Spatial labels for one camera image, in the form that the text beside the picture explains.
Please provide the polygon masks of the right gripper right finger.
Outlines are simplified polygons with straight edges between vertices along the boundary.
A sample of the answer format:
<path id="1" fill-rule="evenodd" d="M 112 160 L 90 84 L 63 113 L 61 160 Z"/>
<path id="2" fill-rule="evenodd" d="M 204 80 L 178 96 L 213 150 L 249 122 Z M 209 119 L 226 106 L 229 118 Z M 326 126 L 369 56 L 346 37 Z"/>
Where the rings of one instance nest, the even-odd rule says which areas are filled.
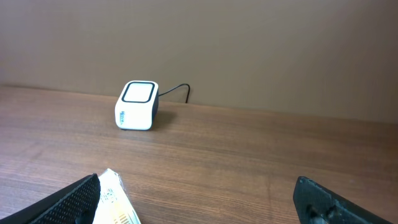
<path id="1" fill-rule="evenodd" d="M 305 176 L 296 181 L 293 201 L 301 224 L 391 224 Z"/>

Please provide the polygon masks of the cup noodles container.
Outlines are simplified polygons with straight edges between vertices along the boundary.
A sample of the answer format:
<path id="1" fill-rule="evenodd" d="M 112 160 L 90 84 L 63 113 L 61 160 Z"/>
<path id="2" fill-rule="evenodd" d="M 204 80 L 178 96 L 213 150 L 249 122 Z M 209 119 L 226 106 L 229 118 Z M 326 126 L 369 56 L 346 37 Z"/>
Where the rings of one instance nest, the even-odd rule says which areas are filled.
<path id="1" fill-rule="evenodd" d="M 93 224 L 141 224 L 119 174 L 106 169 L 99 181 L 100 199 Z"/>

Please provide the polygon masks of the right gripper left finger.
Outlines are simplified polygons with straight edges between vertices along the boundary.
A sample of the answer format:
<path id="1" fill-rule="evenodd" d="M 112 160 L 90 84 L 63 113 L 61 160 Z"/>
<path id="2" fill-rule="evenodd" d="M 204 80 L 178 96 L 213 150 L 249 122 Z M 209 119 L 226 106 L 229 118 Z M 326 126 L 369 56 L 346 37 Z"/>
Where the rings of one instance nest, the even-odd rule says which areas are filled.
<path id="1" fill-rule="evenodd" d="M 98 175 L 87 175 L 35 204 L 1 219 L 1 224 L 92 224 L 100 195 Z"/>

